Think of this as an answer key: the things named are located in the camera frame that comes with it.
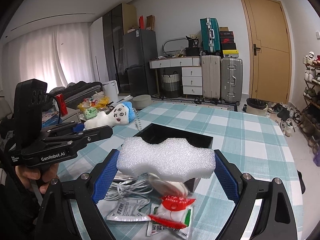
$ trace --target drawer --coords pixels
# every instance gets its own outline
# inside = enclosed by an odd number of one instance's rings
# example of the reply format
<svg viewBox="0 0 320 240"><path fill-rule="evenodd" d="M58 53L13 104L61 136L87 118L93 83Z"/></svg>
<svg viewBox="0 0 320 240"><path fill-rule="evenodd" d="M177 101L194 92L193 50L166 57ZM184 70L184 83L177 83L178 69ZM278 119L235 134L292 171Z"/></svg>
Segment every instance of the drawer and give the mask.
<svg viewBox="0 0 320 240"><path fill-rule="evenodd" d="M201 67L183 67L182 68L183 77L202 77Z"/></svg>
<svg viewBox="0 0 320 240"><path fill-rule="evenodd" d="M202 95L202 87L183 86L185 95Z"/></svg>
<svg viewBox="0 0 320 240"><path fill-rule="evenodd" d="M200 66L200 57L193 57L192 58L192 65L193 66Z"/></svg>
<svg viewBox="0 0 320 240"><path fill-rule="evenodd" d="M182 77L182 85L202 87L202 77Z"/></svg>
<svg viewBox="0 0 320 240"><path fill-rule="evenodd" d="M170 66L171 67L192 66L192 58L191 57L171 58L170 59Z"/></svg>
<svg viewBox="0 0 320 240"><path fill-rule="evenodd" d="M163 60L150 61L150 68L161 68L161 67L170 67L170 60L163 59Z"/></svg>

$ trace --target gray suitcase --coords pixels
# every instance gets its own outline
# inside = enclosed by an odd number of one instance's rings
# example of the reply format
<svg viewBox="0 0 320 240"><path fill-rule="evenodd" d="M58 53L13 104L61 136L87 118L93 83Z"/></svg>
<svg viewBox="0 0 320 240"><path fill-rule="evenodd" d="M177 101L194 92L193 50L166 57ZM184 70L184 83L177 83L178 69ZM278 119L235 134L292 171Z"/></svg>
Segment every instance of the gray suitcase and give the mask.
<svg viewBox="0 0 320 240"><path fill-rule="evenodd" d="M219 56L202 56L202 91L205 98L220 98L220 61Z"/></svg>
<svg viewBox="0 0 320 240"><path fill-rule="evenodd" d="M223 58L221 60L221 101L239 106L242 95L242 59Z"/></svg>

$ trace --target white foam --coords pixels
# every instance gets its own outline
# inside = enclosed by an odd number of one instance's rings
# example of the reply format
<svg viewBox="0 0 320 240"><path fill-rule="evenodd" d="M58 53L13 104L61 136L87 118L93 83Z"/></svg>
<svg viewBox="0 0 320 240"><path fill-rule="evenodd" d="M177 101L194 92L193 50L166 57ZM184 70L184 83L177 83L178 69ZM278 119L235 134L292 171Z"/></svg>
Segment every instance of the white foam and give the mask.
<svg viewBox="0 0 320 240"><path fill-rule="evenodd" d="M117 168L125 175L147 172L177 182L208 179L215 166L212 149L194 147L184 138L169 138L159 144L146 143L141 137L127 138L117 161Z"/></svg>

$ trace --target tablecloth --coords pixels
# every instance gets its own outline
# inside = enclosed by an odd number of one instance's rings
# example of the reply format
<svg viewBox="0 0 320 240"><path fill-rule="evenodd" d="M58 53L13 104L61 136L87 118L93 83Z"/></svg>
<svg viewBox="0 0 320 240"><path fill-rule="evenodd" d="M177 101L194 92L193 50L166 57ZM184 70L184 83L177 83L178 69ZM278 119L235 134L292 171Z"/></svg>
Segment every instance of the tablecloth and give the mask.
<svg viewBox="0 0 320 240"><path fill-rule="evenodd" d="M212 148L220 149L227 160L234 163L241 172L248 172L255 179L267 181L274 177L280 178L293 208L298 239L301 239L303 206L300 182L284 135L273 120L251 114L172 103L153 104L140 111L139 116L143 128L152 122L212 136ZM124 139L137 132L135 123L114 127L111 138L88 144L78 152L76 159L60 164L58 175L61 181L72 180L83 172L90 172L97 163L104 160L111 149L120 149ZM215 239L230 216L234 203L227 199L215 174L210 179L201 179L194 196L196 201L192 239ZM260 205L261 200L256 200L242 239L250 238ZM82 237L89 239L76 203L73 202L72 206ZM117 239L145 238L146 223L107 224Z"/></svg>

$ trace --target trash can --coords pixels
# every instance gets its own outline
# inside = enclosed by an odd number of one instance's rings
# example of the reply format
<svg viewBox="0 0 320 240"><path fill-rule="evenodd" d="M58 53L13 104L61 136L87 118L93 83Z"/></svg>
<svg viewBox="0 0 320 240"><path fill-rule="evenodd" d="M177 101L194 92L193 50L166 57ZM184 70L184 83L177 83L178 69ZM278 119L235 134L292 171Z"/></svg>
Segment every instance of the trash can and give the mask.
<svg viewBox="0 0 320 240"><path fill-rule="evenodd" d="M265 116L267 110L268 104L266 101L256 98L247 99L247 114Z"/></svg>
<svg viewBox="0 0 320 240"><path fill-rule="evenodd" d="M166 98L178 98L181 96L181 77L178 73L173 75L163 75L162 80L162 87Z"/></svg>

